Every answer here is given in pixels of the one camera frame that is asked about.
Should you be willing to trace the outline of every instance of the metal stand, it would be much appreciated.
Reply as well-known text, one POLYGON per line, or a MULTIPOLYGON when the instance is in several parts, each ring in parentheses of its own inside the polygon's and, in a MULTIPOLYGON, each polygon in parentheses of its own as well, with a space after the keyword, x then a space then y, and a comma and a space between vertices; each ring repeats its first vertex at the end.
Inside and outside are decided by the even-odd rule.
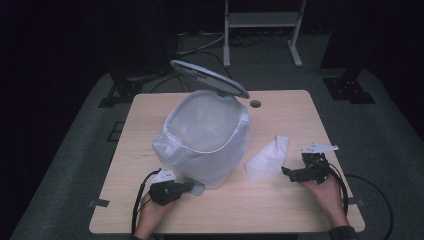
POLYGON ((296 49, 300 25, 307 0, 302 0, 298 12, 270 12, 270 13, 229 13, 228 0, 225 0, 225 29, 224 29, 224 67, 230 67, 230 47, 228 44, 229 29, 241 27, 294 27, 294 34, 288 40, 290 53, 296 67, 303 63, 296 49))

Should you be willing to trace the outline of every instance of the small plastic bag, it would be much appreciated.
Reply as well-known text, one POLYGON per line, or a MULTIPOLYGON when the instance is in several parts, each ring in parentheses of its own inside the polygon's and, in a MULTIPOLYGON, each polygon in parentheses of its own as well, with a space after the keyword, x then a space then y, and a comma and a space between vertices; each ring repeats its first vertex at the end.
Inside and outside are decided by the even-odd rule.
POLYGON ((215 189, 244 156, 249 124, 247 108, 234 96, 198 90, 171 112, 153 150, 166 166, 215 189))

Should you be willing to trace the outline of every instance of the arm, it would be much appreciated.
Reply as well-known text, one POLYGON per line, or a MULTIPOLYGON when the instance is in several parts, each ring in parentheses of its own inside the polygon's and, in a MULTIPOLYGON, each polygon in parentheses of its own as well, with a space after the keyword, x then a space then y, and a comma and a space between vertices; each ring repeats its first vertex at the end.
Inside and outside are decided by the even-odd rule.
POLYGON ((141 199, 140 206, 144 207, 140 210, 138 225, 134 232, 134 237, 148 240, 153 231, 159 226, 162 219, 175 206, 175 201, 161 206, 150 200, 147 193, 141 199))
POLYGON ((328 175, 325 182, 319 185, 315 182, 303 182, 301 184, 312 192, 327 215, 331 226, 331 239, 358 239, 344 214, 340 186, 331 174, 328 175))

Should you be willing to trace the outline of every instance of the cable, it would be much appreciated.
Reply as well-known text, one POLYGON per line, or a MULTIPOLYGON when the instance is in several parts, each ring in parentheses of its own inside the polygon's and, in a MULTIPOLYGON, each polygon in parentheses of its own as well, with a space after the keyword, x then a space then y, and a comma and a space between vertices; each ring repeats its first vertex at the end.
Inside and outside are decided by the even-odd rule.
POLYGON ((156 171, 149 173, 149 175, 147 175, 147 177, 144 179, 143 183, 141 183, 141 185, 140 185, 140 189, 138 190, 137 198, 135 200, 134 208, 133 208, 133 216, 132 216, 132 221, 131 221, 131 235, 134 234, 134 232, 135 232, 135 228, 136 228, 135 225, 136 225, 136 222, 137 222, 137 214, 140 211, 138 209, 138 205, 140 204, 141 196, 143 195, 143 191, 144 191, 144 187, 146 186, 146 182, 150 178, 150 176, 158 174, 160 171, 161 171, 161 169, 159 168, 159 170, 156 170, 156 171))
POLYGON ((359 180, 364 181, 365 183, 368 183, 370 186, 372 186, 375 190, 377 190, 378 193, 380 193, 380 195, 383 197, 384 201, 386 202, 387 205, 387 209, 389 210, 389 215, 390 215, 390 224, 389 224, 389 229, 387 230, 386 235, 384 236, 384 240, 389 239, 390 235, 393 232, 393 209, 392 209, 392 205, 390 204, 389 200, 387 199, 386 195, 384 195, 383 191, 381 191, 375 184, 373 184, 372 182, 370 182, 369 180, 360 177, 360 176, 356 176, 353 174, 345 174, 346 177, 351 177, 351 178, 356 178, 359 180))
POLYGON ((179 74, 179 75, 175 75, 175 73, 174 73, 174 76, 173 77, 170 77, 170 78, 167 78, 167 79, 165 79, 165 80, 163 80, 163 81, 161 81, 160 83, 158 83, 155 87, 153 87, 152 88, 152 90, 150 90, 150 93, 153 93, 155 90, 156 90, 156 88, 158 88, 160 85, 162 85, 162 84, 164 84, 165 82, 167 82, 167 81, 169 81, 169 80, 172 80, 172 79, 174 79, 174 78, 178 78, 179 79, 179 77, 180 76, 182 76, 182 74, 179 74))
POLYGON ((322 168, 326 169, 328 171, 328 173, 331 174, 337 180, 337 182, 339 183, 340 188, 342 190, 342 194, 343 194, 343 211, 344 211, 345 215, 347 216, 347 212, 348 212, 348 208, 349 208, 349 197, 348 197, 348 194, 347 194, 346 184, 343 182, 343 179, 341 178, 339 170, 334 165, 332 165, 331 163, 328 163, 329 166, 332 166, 336 170, 333 170, 329 166, 326 166, 326 165, 324 165, 324 164, 322 164, 318 161, 312 161, 312 162, 321 166, 322 168))
POLYGON ((199 50, 208 48, 208 47, 213 46, 216 43, 220 42, 223 38, 224 38, 224 34, 222 34, 222 36, 220 36, 219 38, 217 38, 217 39, 215 39, 215 40, 213 40, 213 41, 211 41, 211 42, 209 42, 209 43, 207 43, 207 44, 205 44, 205 45, 203 45, 201 47, 198 47, 198 48, 195 48, 195 49, 186 51, 186 52, 178 52, 177 55, 188 55, 190 53, 193 53, 193 52, 196 52, 196 51, 199 51, 199 50))

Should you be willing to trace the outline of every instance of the round lid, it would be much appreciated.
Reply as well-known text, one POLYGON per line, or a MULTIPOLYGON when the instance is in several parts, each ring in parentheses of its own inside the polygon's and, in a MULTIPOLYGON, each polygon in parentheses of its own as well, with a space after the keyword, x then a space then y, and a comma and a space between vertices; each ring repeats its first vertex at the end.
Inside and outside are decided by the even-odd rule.
POLYGON ((186 63, 178 60, 172 60, 171 65, 190 79, 208 87, 218 90, 220 93, 238 96, 241 98, 250 98, 249 93, 239 83, 212 72, 206 68, 186 63))

